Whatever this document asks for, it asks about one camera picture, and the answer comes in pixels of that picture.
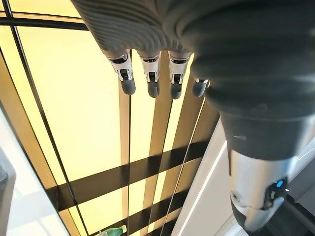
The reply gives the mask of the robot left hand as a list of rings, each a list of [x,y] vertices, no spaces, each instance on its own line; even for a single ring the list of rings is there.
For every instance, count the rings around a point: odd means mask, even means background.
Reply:
[[[284,202],[315,124],[312,0],[75,0],[102,51],[194,53],[227,140],[230,199],[242,228],[260,230]]]

